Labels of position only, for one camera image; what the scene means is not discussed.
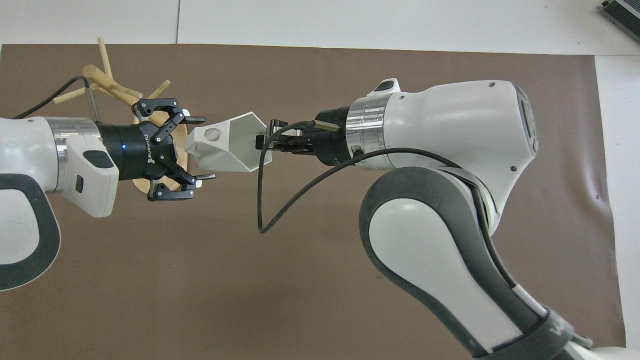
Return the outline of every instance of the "black grille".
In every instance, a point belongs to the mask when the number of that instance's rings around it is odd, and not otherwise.
[[[633,1],[636,3],[636,6],[640,4],[640,1],[638,0],[625,1],[627,3],[629,3],[629,1]],[[624,30],[629,32],[630,35],[634,36],[636,40],[640,41],[640,19],[634,16],[633,13],[616,1],[611,1],[602,9],[602,11],[604,12],[604,15],[610,18],[616,25],[622,27]]]
[[[636,9],[640,13],[640,0],[625,0],[625,3],[629,4],[632,8]]]

